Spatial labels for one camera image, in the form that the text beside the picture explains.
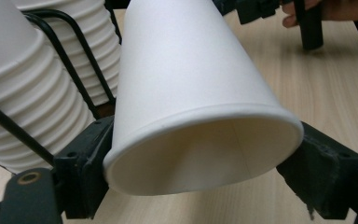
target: white paper cup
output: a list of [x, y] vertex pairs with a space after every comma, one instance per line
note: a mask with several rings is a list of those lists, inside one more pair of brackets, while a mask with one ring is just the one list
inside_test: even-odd
[[[111, 49], [111, 46], [115, 47], [115, 52], [107, 52], [108, 54], [119, 54], [118, 36], [116, 35], [116, 28], [110, 20], [110, 12], [104, 7], [104, 0], [88, 1], [88, 0], [77, 0], [77, 1], [58, 1], [51, 4], [42, 4], [39, 0], [15, 0], [16, 6], [21, 10], [37, 9], [37, 8], [50, 8], [63, 11], [75, 19], [84, 36], [86, 37], [91, 51], [100, 64], [99, 58], [106, 53], [107, 49]], [[87, 74], [83, 73], [84, 67], [88, 67], [88, 70], [92, 70], [90, 61], [86, 56], [83, 48], [77, 40], [73, 29], [66, 22], [48, 18], [46, 21], [51, 25], [55, 31], [57, 37], [62, 42], [66, 53], [68, 54], [72, 64], [74, 65], [77, 74], [82, 79], [83, 83], [88, 84], [87, 80], [83, 80]], [[104, 76], [109, 76], [107, 72], [103, 73]], [[94, 74], [93, 83], [98, 80]], [[105, 103], [108, 101], [107, 97], [103, 100], [94, 100], [91, 98], [94, 104], [99, 105], [101, 102]]]
[[[98, 61], [98, 65], [102, 71], [110, 66], [115, 66], [118, 70], [118, 64], [120, 61], [120, 48], [117, 48], [117, 45], [110, 45], [106, 52], [96, 57], [96, 60]], [[77, 65], [76, 71], [79, 73], [79, 76], [82, 78], [82, 80], [86, 80], [85, 78], [88, 77], [95, 77], [95, 71], [90, 66], [90, 63], [82, 63]]]
[[11, 0], [20, 10], [33, 10], [46, 7], [54, 7], [60, 4], [74, 2], [76, 0]]
[[[111, 87], [110, 90], [113, 89], [112, 87], [117, 86], [118, 85], [118, 72], [116, 74], [111, 73], [111, 75], [106, 78], [106, 83], [108, 84], [108, 86]], [[87, 88], [89, 90], [89, 96], [92, 99], [99, 95], [106, 96], [106, 93], [105, 93], [104, 89], [101, 87], [101, 83], [99, 81], [89, 85]]]
[[132, 0], [126, 12], [110, 188], [172, 194], [271, 170], [302, 141], [210, 0]]
[[10, 1], [0, 1], [0, 73], [25, 62], [36, 41], [35, 29], [16, 7]]
[[[111, 84], [114, 85], [114, 86], [116, 86], [117, 83], [118, 83], [118, 65], [115, 65], [115, 64], [110, 65], [109, 67], [105, 68], [105, 69], [103, 70], [103, 72], [106, 72], [106, 74], [108, 74], [108, 76], [105, 77], [106, 83], [108, 83], [109, 86], [110, 86]], [[92, 91], [93, 88], [94, 88], [94, 89], [95, 89], [95, 88], [98, 88], [98, 89], [101, 89], [101, 90], [102, 90], [101, 82], [100, 82], [100, 80], [99, 80], [98, 78], [97, 78], [96, 80], [95, 80], [95, 78], [93, 78], [93, 79], [91, 80], [91, 77], [90, 77], [90, 78], [84, 78], [84, 79], [85, 79], [85, 80], [90, 79], [90, 81], [87, 81], [87, 82], [84, 81], [85, 87], [86, 87], [88, 90]]]
[[[113, 88], [111, 90], [112, 94], [114, 97], [117, 96], [117, 89], [116, 88]], [[100, 93], [100, 94], [96, 94], [94, 96], [91, 97], [92, 98], [92, 102], [96, 105], [102, 105], [102, 104], [105, 104], [108, 102], [108, 98], [106, 96], [105, 93]]]
[[[41, 47], [32, 60], [1, 76], [0, 109], [56, 154], [93, 122], [93, 117], [53, 49]], [[48, 166], [1, 126], [0, 164], [12, 172]]]
[[51, 169], [51, 166], [46, 164], [45, 162], [41, 161], [39, 163], [29, 162], [26, 163], [24, 166], [19, 167], [6, 167], [11, 173], [13, 174], [19, 174], [23, 172], [24, 170], [34, 169], [34, 168], [47, 168]]

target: stack of cups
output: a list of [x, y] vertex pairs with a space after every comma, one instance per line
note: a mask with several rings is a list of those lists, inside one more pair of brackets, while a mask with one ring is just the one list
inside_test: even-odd
[[[103, 5], [104, 0], [13, 0], [13, 2], [21, 11], [57, 9], [75, 19], [89, 43], [111, 92], [116, 96], [120, 45], [115, 32], [116, 28], [110, 20], [110, 12]], [[46, 19], [46, 21], [62, 42], [63, 48], [85, 85], [92, 102], [95, 105], [108, 102], [101, 82], [95, 75], [90, 61], [70, 25], [60, 19]]]
[[[0, 0], [0, 110], [50, 153], [57, 154], [92, 114], [45, 35], [9, 0]], [[49, 167], [0, 126], [0, 165], [12, 173]]]

